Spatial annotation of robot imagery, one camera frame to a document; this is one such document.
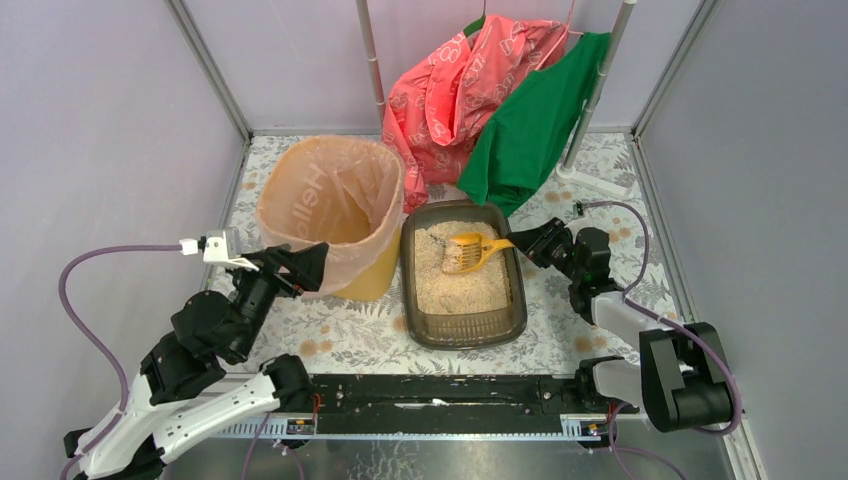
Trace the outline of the yellow litter scoop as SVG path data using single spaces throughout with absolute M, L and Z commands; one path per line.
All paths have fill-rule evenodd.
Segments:
M 457 234 L 446 241 L 442 271 L 446 274 L 474 272 L 496 252 L 514 247 L 508 239 L 491 238 L 479 232 Z

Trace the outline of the grey translucent litter box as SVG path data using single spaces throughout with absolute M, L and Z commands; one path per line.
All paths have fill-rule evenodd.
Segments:
M 424 205 L 405 220 L 401 232 L 400 278 L 407 329 L 420 345 L 437 350 L 484 348 L 508 343 L 521 335 L 527 323 L 527 306 L 519 258 L 512 248 L 502 250 L 510 282 L 511 302 L 502 309 L 460 315 L 426 314 L 418 308 L 414 279 L 414 231 L 449 221 L 484 222 L 503 239 L 511 232 L 501 210 L 469 200 Z

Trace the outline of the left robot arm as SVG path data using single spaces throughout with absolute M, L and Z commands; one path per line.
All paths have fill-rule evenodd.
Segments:
M 201 441 L 255 414 L 319 411 L 305 366 L 291 354 L 268 360 L 229 393 L 208 401 L 200 395 L 225 377 L 227 365 L 247 360 L 277 299 L 319 290 L 328 245 L 241 254 L 222 234 L 209 234 L 184 239 L 176 250 L 224 268 L 234 293 L 204 290 L 190 297 L 134 376 L 100 347 L 117 375 L 119 400 L 97 425 L 64 436 L 64 479 L 155 479 Z

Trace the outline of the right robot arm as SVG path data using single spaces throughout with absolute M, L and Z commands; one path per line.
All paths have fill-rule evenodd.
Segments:
M 638 352 L 637 364 L 617 356 L 582 362 L 578 377 L 589 396 L 628 402 L 661 432 L 722 435 L 739 425 L 739 389 L 717 330 L 705 322 L 682 325 L 636 304 L 611 276 L 605 231 L 554 218 L 507 238 L 534 265 L 569 279 L 576 314 Z

